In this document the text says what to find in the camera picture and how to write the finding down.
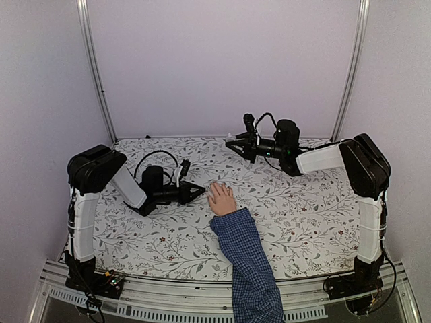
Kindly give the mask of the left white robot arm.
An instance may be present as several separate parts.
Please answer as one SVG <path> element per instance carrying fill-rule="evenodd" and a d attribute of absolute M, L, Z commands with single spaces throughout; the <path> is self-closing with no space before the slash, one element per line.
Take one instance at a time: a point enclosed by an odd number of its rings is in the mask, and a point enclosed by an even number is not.
<path fill-rule="evenodd" d="M 161 166 L 148 166 L 136 181 L 136 173 L 126 166 L 125 154 L 105 145 L 97 145 L 75 155 L 67 165 L 71 198 L 68 206 L 68 246 L 65 262 L 69 269 L 68 288 L 118 298 L 123 280 L 113 270 L 96 273 L 93 236 L 96 208 L 102 191 L 113 185 L 132 211 L 147 216 L 158 205 L 190 203 L 205 188 L 183 178 L 190 168 L 185 159 L 176 163 L 173 174 Z"/>

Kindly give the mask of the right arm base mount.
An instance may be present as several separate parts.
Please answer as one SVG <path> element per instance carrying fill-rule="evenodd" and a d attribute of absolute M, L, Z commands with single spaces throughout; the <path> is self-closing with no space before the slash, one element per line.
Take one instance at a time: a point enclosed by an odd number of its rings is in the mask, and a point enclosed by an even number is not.
<path fill-rule="evenodd" d="M 341 299 L 380 289 L 383 281 L 380 277 L 380 268 L 384 258 L 381 256 L 370 264 L 354 258 L 354 272 L 349 275 L 327 277 L 323 283 L 323 290 L 329 299 Z"/>

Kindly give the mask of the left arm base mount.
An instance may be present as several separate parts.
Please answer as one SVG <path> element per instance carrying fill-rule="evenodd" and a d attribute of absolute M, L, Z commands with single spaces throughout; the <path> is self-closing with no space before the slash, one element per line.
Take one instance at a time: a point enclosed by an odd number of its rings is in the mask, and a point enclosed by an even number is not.
<path fill-rule="evenodd" d="M 121 274 L 114 270 L 97 273 L 95 258 L 85 262 L 68 258 L 66 265 L 69 269 L 65 282 L 66 287 L 89 295 L 120 299 L 124 285 L 124 276 Z"/>

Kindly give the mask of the clear nail polish bottle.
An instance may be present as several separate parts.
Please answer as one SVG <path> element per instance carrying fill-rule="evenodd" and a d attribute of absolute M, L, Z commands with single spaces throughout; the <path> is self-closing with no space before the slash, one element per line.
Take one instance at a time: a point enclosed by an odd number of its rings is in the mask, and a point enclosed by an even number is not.
<path fill-rule="evenodd" d="M 235 139 L 236 139 L 236 136 L 232 135 L 231 133 L 228 133 L 228 135 L 226 136 L 227 141 L 233 141 Z"/>

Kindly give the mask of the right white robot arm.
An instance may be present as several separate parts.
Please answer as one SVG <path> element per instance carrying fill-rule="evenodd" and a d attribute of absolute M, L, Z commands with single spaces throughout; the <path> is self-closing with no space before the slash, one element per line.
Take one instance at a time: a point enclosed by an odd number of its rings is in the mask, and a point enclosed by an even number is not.
<path fill-rule="evenodd" d="M 258 156 L 277 159 L 289 176 L 344 168 L 357 196 L 360 215 L 360 243 L 354 258 L 354 274 L 348 279 L 353 293 L 363 293 L 378 285 L 380 267 L 386 257 L 383 238 L 387 229 L 387 189 L 391 167 L 374 141 L 366 134 L 352 139 L 304 148 L 300 129 L 292 120 L 281 119 L 272 139 L 264 139 L 252 114 L 244 115 L 246 130 L 226 139 L 226 147 L 251 163 Z"/>

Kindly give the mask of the person's bare hand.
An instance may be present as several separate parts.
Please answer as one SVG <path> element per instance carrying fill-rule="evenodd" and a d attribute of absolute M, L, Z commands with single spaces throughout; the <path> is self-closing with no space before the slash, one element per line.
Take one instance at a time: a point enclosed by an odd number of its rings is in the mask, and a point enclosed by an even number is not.
<path fill-rule="evenodd" d="M 226 184 L 212 182 L 207 193 L 209 206 L 214 214 L 222 217 L 237 210 L 233 190 Z"/>

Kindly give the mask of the blue checkered sleeve forearm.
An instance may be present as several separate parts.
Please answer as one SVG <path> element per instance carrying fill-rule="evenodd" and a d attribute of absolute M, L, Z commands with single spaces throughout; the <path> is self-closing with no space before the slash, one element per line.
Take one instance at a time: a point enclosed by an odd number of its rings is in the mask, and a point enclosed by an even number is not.
<path fill-rule="evenodd" d="M 283 322 L 281 294 L 249 210 L 211 220 L 223 255 L 232 264 L 235 322 Z"/>

